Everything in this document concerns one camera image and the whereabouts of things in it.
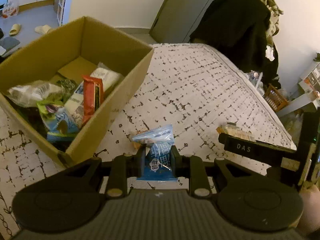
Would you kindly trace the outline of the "person's right hand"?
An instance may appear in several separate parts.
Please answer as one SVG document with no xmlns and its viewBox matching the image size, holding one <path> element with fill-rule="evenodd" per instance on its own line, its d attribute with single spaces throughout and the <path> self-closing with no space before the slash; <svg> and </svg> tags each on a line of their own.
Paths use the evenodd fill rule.
<svg viewBox="0 0 320 240">
<path fill-rule="evenodd" d="M 312 185 L 300 193 L 303 200 L 303 214 L 297 228 L 305 235 L 310 236 L 319 231 L 319 188 Z"/>
</svg>

